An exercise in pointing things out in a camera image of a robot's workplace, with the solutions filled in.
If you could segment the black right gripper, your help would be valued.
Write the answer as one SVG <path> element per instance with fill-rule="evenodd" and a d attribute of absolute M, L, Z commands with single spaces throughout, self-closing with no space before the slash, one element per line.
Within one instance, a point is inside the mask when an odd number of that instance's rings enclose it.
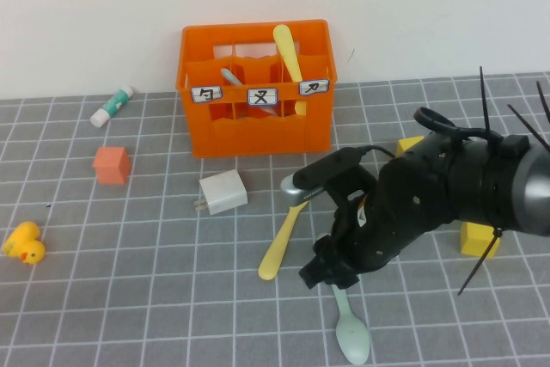
<path fill-rule="evenodd" d="M 346 290 L 357 273 L 384 267 L 398 254 L 398 231 L 387 213 L 370 207 L 337 209 L 330 232 L 315 242 L 315 257 L 299 275 L 309 289 L 328 283 Z"/>

